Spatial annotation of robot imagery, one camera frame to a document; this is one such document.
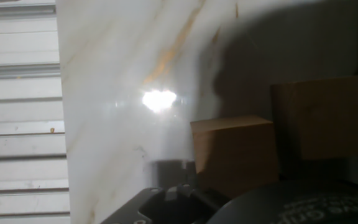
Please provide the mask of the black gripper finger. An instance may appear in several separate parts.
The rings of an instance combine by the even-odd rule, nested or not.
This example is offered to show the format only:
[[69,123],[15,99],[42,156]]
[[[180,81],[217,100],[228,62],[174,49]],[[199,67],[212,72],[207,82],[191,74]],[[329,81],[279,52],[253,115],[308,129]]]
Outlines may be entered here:
[[189,184],[180,184],[168,190],[147,188],[101,224],[207,223],[229,201],[230,198],[213,189],[203,191]]

